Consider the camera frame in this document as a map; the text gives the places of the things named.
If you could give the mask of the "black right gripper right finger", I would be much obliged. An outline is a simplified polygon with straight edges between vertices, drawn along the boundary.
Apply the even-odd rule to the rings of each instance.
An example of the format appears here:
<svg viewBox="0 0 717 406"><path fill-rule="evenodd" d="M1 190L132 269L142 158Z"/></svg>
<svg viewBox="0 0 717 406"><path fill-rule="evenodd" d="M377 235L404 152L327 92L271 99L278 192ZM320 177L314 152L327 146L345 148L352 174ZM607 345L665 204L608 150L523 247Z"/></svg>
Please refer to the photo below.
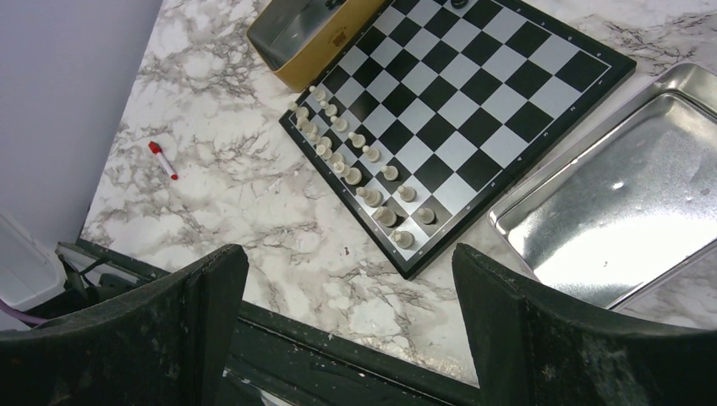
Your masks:
<svg viewBox="0 0 717 406"><path fill-rule="evenodd" d="M486 405L713 405L716 334L622 315L467 244L452 273Z"/></svg>

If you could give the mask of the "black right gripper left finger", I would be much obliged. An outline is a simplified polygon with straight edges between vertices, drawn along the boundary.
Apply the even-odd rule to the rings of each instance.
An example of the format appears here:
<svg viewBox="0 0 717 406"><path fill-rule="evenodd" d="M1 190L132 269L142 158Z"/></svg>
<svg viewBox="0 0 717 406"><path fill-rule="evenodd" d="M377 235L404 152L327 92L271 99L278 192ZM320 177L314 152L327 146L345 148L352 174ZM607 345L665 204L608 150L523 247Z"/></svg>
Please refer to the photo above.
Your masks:
<svg viewBox="0 0 717 406"><path fill-rule="evenodd" d="M1 334L4 405L212 405L249 261L227 244L185 268Z"/></svg>

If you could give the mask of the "black chess piece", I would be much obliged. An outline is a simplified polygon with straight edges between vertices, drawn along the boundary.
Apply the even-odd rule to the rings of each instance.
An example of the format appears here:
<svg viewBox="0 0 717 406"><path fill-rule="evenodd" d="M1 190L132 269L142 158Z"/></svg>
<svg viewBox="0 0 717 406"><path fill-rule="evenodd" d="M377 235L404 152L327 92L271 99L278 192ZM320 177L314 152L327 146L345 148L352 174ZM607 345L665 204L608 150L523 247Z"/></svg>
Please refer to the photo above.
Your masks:
<svg viewBox="0 0 717 406"><path fill-rule="evenodd" d="M460 9L468 4L468 0L451 0L450 3L453 8Z"/></svg>

